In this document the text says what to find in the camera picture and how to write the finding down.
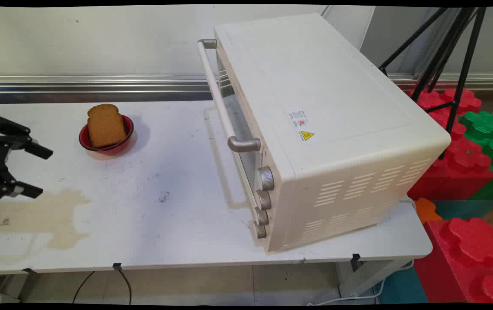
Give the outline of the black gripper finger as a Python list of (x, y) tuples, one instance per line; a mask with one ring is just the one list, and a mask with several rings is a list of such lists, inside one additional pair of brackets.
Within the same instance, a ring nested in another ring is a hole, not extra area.
[(0, 170), (0, 200), (1, 198), (17, 197), (38, 198), (43, 193), (42, 188), (17, 181), (7, 170)]
[(32, 139), (30, 133), (28, 127), (0, 116), (0, 157), (5, 159), (14, 150), (24, 150), (42, 159), (51, 157), (53, 151)]

